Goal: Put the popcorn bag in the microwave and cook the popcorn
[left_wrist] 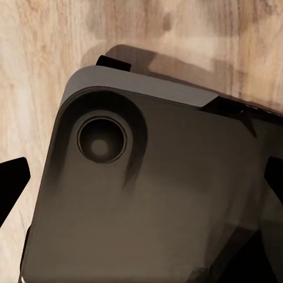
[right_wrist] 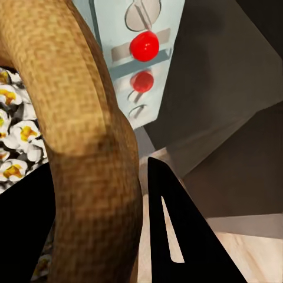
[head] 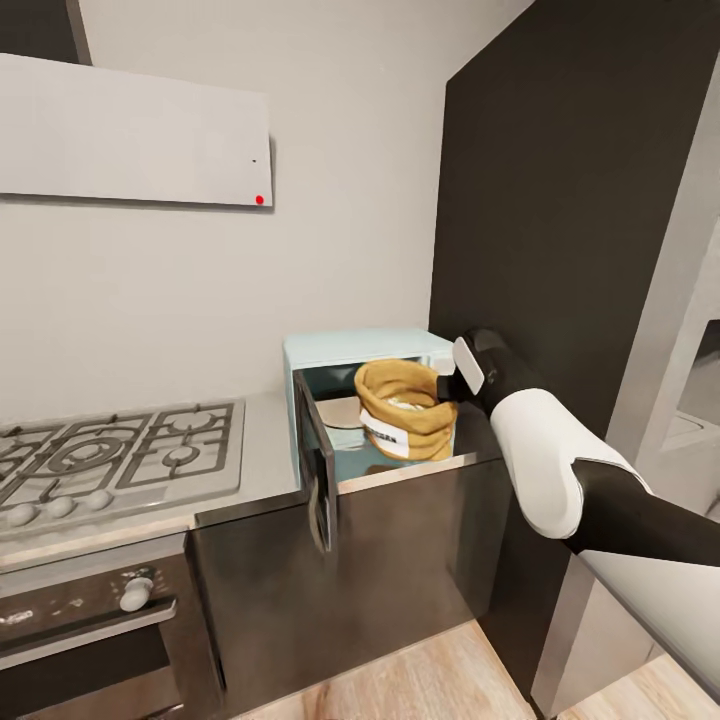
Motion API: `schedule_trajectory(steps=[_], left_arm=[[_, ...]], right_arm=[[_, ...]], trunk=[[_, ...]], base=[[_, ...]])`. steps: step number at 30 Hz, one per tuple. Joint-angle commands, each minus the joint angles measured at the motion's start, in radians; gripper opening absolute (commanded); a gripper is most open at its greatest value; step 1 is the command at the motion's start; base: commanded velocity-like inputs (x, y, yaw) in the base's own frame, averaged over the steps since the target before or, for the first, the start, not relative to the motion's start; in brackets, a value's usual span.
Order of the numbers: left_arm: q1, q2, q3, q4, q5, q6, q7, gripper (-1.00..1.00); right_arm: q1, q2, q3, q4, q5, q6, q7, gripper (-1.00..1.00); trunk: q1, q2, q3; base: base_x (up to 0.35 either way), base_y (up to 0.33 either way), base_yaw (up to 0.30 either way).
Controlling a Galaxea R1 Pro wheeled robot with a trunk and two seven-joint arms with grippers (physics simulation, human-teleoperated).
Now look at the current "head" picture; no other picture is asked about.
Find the popcorn bag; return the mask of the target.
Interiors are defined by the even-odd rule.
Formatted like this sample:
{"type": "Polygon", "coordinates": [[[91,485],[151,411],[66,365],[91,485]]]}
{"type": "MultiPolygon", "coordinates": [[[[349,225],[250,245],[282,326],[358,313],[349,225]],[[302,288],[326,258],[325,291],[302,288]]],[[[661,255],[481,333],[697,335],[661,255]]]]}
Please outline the popcorn bag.
{"type": "Polygon", "coordinates": [[[403,462],[451,457],[449,439],[460,402],[439,401],[439,375],[430,367],[400,359],[370,361],[357,371],[360,421],[369,441],[385,457],[403,462]]]}

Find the microwave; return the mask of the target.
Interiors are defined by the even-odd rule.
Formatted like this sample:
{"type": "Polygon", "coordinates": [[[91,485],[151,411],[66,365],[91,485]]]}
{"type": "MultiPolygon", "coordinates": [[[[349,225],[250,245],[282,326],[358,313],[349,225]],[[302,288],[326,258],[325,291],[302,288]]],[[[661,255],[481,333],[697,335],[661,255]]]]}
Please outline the microwave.
{"type": "Polygon", "coordinates": [[[414,326],[289,334],[281,341],[309,526],[328,573],[338,569],[333,446],[370,439],[360,421],[357,371],[370,361],[400,359],[452,376],[453,342],[414,326]]]}

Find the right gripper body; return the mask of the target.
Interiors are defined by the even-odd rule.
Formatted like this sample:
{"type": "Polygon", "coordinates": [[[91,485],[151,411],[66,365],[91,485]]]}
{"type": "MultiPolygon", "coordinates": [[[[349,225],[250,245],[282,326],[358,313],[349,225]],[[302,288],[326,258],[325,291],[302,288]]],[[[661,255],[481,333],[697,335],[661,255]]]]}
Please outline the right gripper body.
{"type": "Polygon", "coordinates": [[[439,375],[437,377],[437,397],[439,398],[440,402],[476,402],[475,395],[473,395],[473,392],[471,391],[469,385],[460,386],[460,382],[456,380],[456,369],[452,376],[439,375]]]}

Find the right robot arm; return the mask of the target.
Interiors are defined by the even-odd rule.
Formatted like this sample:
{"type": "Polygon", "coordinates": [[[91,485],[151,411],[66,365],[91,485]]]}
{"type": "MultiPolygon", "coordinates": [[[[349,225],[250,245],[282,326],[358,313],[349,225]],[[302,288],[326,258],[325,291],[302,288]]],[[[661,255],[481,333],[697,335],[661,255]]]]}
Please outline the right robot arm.
{"type": "Polygon", "coordinates": [[[503,338],[453,343],[443,401],[478,402],[527,523],[559,539],[720,706],[720,523],[655,497],[503,338]]]}

